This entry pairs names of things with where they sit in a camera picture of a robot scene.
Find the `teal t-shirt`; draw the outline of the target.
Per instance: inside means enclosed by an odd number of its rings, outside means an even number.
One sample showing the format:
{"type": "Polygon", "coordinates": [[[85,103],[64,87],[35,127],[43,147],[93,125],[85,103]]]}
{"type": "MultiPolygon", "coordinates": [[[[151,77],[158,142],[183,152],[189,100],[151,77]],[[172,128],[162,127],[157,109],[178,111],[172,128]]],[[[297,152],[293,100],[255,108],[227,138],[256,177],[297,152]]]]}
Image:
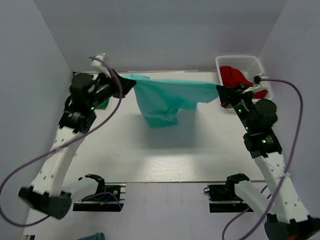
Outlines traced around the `teal t-shirt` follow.
{"type": "Polygon", "coordinates": [[[179,110],[196,110],[198,103],[210,103],[219,97],[218,83],[155,79],[143,74],[125,74],[136,81],[133,87],[138,108],[150,128],[171,127],[178,124],[179,110]]]}

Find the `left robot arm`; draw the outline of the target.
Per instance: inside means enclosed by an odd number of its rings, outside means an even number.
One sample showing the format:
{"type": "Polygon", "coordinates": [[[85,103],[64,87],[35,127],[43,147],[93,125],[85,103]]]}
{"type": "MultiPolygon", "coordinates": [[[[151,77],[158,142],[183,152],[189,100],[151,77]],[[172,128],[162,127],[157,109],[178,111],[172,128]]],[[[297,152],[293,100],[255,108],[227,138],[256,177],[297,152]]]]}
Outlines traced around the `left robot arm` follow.
{"type": "Polygon", "coordinates": [[[70,184],[64,183],[64,179],[96,120],[95,109],[111,97],[125,97],[136,83],[117,73],[99,73],[95,79],[88,73],[73,76],[52,152],[31,184],[19,190],[18,196],[25,203],[60,220],[73,203],[105,196],[105,180],[99,175],[89,173],[70,184]]]}

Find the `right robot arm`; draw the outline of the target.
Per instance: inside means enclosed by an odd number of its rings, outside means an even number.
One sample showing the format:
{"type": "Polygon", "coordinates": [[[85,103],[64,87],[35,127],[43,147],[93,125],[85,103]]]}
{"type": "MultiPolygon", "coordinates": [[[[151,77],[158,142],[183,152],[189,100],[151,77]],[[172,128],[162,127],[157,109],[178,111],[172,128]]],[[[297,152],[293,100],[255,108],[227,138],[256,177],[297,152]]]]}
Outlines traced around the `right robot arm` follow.
{"type": "Polygon", "coordinates": [[[246,149],[259,167],[270,198],[266,198],[243,174],[227,177],[226,195],[243,200],[259,217],[270,240],[307,240],[320,231],[320,219],[312,217],[291,181],[289,164],[272,130],[278,120],[277,106],[269,99],[253,102],[247,88],[217,86],[221,106],[232,108],[246,130],[246,149]]]}

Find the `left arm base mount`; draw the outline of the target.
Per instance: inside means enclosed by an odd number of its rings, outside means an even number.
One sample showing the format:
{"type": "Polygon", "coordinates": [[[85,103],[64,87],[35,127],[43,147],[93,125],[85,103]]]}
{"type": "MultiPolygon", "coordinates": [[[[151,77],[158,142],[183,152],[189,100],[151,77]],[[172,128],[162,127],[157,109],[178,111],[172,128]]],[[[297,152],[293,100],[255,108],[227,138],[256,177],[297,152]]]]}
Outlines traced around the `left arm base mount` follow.
{"type": "Polygon", "coordinates": [[[126,197],[125,183],[107,183],[96,174],[85,177],[97,182],[96,191],[74,203],[74,212],[121,212],[126,197]]]}

